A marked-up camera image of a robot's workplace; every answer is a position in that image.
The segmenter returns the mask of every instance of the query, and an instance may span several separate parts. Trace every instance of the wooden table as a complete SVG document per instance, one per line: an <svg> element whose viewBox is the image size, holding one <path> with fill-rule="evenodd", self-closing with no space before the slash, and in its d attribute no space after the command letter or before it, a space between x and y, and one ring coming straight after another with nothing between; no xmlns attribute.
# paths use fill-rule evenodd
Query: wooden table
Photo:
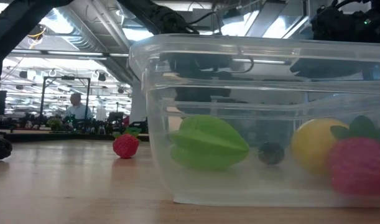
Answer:
<svg viewBox="0 0 380 224"><path fill-rule="evenodd" d="M0 223L380 223L380 209L179 205L164 190L148 143L117 159L109 141L15 144L0 162Z"/></svg>

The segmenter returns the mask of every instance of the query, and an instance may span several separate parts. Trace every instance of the pink strawberry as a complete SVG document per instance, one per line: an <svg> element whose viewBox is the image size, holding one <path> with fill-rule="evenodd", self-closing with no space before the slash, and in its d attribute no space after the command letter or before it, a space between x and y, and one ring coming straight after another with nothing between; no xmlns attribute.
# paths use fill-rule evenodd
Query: pink strawberry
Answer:
<svg viewBox="0 0 380 224"><path fill-rule="evenodd" d="M347 195L380 195L380 142L369 138L339 141L329 156L332 187Z"/></svg>
<svg viewBox="0 0 380 224"><path fill-rule="evenodd" d="M113 144L114 152L122 159L129 159L137 152L139 140L131 134L123 134L115 139Z"/></svg>
<svg viewBox="0 0 380 224"><path fill-rule="evenodd" d="M365 116L350 128L332 126L339 140L328 157L333 189L346 195L380 195L380 129Z"/></svg>

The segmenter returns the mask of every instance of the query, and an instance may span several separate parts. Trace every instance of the plastic lemon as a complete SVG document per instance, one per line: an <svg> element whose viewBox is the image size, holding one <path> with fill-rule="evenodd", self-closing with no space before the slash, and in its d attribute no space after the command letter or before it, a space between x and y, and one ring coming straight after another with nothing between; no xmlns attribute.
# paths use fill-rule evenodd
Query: plastic lemon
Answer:
<svg viewBox="0 0 380 224"><path fill-rule="evenodd" d="M185 118L169 136L172 159L191 169L227 169L249 154L248 144L234 128L208 115Z"/></svg>
<svg viewBox="0 0 380 224"><path fill-rule="evenodd" d="M313 119L301 125L292 136L290 148L301 167L314 175L329 173L327 158L337 140L331 133L332 126L348 125L335 119Z"/></svg>

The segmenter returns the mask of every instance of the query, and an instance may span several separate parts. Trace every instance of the clear plastic bin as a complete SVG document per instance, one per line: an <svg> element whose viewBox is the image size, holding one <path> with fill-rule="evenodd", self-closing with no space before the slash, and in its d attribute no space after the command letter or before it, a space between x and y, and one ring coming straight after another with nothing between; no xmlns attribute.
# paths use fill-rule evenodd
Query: clear plastic bin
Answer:
<svg viewBox="0 0 380 224"><path fill-rule="evenodd" d="M175 202L380 207L380 45L158 35L129 63Z"/></svg>

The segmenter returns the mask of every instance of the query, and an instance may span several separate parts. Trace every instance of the person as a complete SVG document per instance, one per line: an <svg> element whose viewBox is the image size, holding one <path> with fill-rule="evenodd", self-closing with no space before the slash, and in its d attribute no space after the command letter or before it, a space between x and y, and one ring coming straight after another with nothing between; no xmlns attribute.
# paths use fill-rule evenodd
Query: person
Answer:
<svg viewBox="0 0 380 224"><path fill-rule="evenodd" d="M85 118L85 112L86 112L86 106L81 103L81 94L80 93L74 93L71 95L71 104L66 112L65 116L72 116L75 115L75 119L84 119ZM93 118L91 114L91 110L88 107L87 117L86 118Z"/></svg>

